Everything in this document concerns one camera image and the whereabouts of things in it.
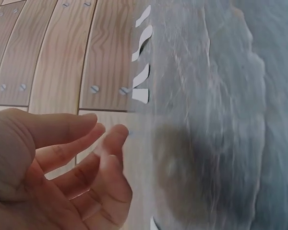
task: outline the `fingernail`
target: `fingernail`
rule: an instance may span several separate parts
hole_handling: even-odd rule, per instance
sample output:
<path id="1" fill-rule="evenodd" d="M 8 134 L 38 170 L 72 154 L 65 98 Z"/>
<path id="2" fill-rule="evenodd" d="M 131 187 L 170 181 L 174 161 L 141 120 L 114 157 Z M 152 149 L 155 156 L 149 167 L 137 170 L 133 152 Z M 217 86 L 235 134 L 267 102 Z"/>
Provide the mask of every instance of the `fingernail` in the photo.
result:
<path id="1" fill-rule="evenodd" d="M 94 114 L 94 113 L 84 114 L 84 115 L 82 115 L 82 116 L 87 117 L 87 118 L 90 118 L 90 119 L 96 119 L 96 118 L 97 118 L 97 115 Z"/>
<path id="2" fill-rule="evenodd" d="M 115 167 L 117 168 L 117 170 L 123 171 L 123 167 L 122 167 L 119 159 L 117 158 L 117 156 L 115 156 L 115 155 L 109 155 L 108 157 L 112 159 L 112 161 L 113 161 Z"/>

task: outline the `gray rock wall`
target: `gray rock wall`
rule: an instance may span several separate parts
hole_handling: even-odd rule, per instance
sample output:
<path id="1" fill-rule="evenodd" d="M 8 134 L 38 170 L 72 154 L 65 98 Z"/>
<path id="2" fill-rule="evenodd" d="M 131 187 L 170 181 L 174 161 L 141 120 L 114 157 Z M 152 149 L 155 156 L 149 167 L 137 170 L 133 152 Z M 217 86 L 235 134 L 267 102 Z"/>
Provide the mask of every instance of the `gray rock wall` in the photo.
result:
<path id="1" fill-rule="evenodd" d="M 145 213 L 162 230 L 288 230 L 288 0 L 143 0 L 154 33 Z"/>

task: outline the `wooden deck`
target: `wooden deck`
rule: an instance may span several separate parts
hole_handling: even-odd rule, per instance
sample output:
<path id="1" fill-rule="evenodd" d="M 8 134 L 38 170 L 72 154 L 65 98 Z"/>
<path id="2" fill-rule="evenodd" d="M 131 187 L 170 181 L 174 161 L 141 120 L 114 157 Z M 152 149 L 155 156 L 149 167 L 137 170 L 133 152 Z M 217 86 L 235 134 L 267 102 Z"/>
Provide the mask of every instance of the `wooden deck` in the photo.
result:
<path id="1" fill-rule="evenodd" d="M 128 126 L 134 115 L 119 89 L 131 84 L 132 12 L 133 0 L 0 0 L 0 110 L 97 111 L 106 128 Z M 136 142 L 130 137 L 125 145 L 135 197 L 126 230 L 141 230 L 143 222 Z M 47 177 L 70 170 L 89 151 Z"/>

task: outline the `screw head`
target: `screw head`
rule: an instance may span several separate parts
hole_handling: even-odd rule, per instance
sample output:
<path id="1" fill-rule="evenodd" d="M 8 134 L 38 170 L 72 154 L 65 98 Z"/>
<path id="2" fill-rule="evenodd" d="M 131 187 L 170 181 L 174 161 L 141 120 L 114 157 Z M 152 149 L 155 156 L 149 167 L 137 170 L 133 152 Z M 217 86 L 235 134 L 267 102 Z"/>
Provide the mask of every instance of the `screw head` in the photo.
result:
<path id="1" fill-rule="evenodd" d="M 121 95 L 126 95 L 127 93 L 129 93 L 129 89 L 127 89 L 126 87 L 121 87 L 119 92 Z"/>
<path id="2" fill-rule="evenodd" d="M 91 86 L 91 92 L 92 93 L 98 93 L 99 92 L 99 87 L 97 85 L 93 85 Z"/>
<path id="3" fill-rule="evenodd" d="M 5 91 L 5 90 L 6 90 L 6 84 L 2 84 L 2 85 L 0 86 L 0 90 L 1 90 L 1 91 Z"/>
<path id="4" fill-rule="evenodd" d="M 20 91 L 25 91 L 27 88 L 26 84 L 20 84 L 19 90 Z"/>

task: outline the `paper strip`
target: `paper strip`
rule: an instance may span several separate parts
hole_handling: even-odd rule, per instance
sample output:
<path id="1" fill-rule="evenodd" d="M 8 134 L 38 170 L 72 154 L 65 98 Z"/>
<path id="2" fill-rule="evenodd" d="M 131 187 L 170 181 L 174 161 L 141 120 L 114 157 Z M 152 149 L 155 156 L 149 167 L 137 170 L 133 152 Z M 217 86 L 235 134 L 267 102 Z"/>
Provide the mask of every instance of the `paper strip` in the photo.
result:
<path id="1" fill-rule="evenodd" d="M 136 61 L 139 58 L 140 50 L 141 50 L 143 43 L 147 39 L 149 39 L 152 35 L 153 35 L 153 27 L 152 25 L 149 25 L 148 27 L 146 27 L 146 29 L 143 30 L 141 34 L 140 41 L 139 41 L 139 48 L 135 53 L 133 53 L 132 58 L 131 58 L 132 62 Z"/>
<path id="2" fill-rule="evenodd" d="M 133 79 L 132 88 L 141 85 L 148 78 L 148 75 L 149 75 L 149 64 L 147 64 L 144 70 Z"/>
<path id="3" fill-rule="evenodd" d="M 133 89 L 132 99 L 135 99 L 140 102 L 143 102 L 144 104 L 147 104 L 148 99 L 149 99 L 149 90 L 148 89 Z"/>
<path id="4" fill-rule="evenodd" d="M 135 28 L 139 27 L 142 24 L 142 22 L 144 22 L 145 19 L 148 18 L 148 16 L 150 15 L 150 10 L 151 10 L 151 6 L 149 5 L 146 8 L 146 10 L 142 13 L 140 18 L 135 21 Z"/>
<path id="5" fill-rule="evenodd" d="M 159 230 L 153 217 L 150 218 L 150 230 Z"/>

